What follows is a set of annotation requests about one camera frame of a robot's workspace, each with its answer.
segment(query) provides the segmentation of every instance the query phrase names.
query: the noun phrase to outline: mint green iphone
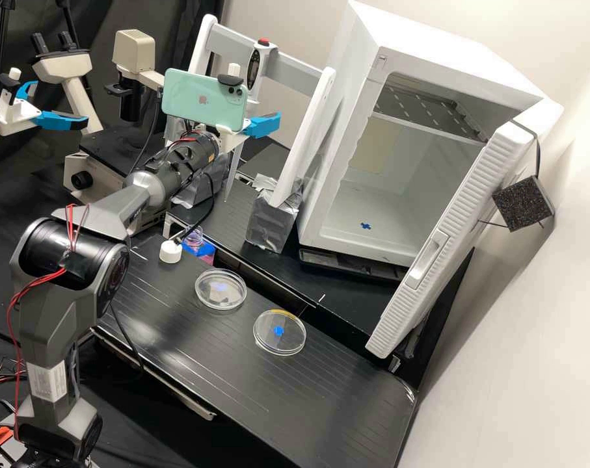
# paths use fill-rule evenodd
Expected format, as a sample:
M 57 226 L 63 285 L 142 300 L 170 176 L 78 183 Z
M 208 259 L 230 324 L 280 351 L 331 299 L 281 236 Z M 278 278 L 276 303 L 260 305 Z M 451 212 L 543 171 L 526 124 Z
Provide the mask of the mint green iphone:
M 163 112 L 196 123 L 232 131 L 243 129 L 247 88 L 243 79 L 230 75 L 212 78 L 169 68 L 165 72 Z

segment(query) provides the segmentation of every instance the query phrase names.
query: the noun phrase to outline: gray robot arm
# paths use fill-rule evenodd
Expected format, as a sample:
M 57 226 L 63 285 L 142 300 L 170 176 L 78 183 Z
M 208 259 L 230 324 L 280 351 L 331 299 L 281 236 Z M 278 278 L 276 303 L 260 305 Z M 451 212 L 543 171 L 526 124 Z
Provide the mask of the gray robot arm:
M 102 422 L 80 397 L 70 350 L 105 313 L 124 279 L 133 219 L 142 210 L 162 208 L 218 154 L 219 141 L 209 132 L 193 133 L 161 150 L 127 177 L 123 189 L 89 206 L 74 252 L 64 209 L 32 223 L 21 236 L 10 260 L 17 291 L 35 278 L 66 269 L 20 302 L 20 341 L 31 392 L 18 411 L 18 435 L 28 448 L 21 466 L 46 457 L 64 466 L 87 466 Z M 74 224 L 85 210 L 74 208 Z

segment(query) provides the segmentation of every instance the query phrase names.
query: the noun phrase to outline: open door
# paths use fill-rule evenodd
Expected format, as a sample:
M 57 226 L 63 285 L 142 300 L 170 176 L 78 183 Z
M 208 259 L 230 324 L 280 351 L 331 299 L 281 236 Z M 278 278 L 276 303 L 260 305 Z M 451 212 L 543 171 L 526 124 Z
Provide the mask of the open door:
M 541 141 L 562 112 L 561 105 L 544 98 L 515 120 L 535 131 Z M 370 352 L 385 358 L 424 318 L 483 231 L 485 225 L 478 221 L 494 212 L 492 193 L 514 176 L 511 170 L 532 145 L 533 136 L 511 122 L 497 128 L 386 306 L 366 343 Z

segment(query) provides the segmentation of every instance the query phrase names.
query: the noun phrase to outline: white mini fridge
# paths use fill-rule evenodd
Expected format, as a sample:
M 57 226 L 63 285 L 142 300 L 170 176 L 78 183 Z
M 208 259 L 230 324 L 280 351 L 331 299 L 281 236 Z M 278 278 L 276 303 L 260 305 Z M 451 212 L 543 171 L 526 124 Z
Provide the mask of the white mini fridge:
M 303 178 L 302 245 L 410 267 L 366 345 L 386 357 L 535 151 L 510 121 L 541 141 L 563 108 L 485 46 L 354 1 L 327 65 L 336 80 L 307 156 L 287 163 L 271 204 Z

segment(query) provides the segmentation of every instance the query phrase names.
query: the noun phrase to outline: petri dish lid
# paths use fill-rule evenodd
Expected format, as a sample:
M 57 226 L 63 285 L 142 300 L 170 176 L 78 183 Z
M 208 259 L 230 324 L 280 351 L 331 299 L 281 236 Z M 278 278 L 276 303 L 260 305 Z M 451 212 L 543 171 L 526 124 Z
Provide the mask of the petri dish lid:
M 195 292 L 201 302 L 216 310 L 240 306 L 247 297 L 243 278 L 222 268 L 207 270 L 195 281 Z
M 306 327 L 290 312 L 270 309 L 256 319 L 254 338 L 265 351 L 278 356 L 292 356 L 306 344 Z

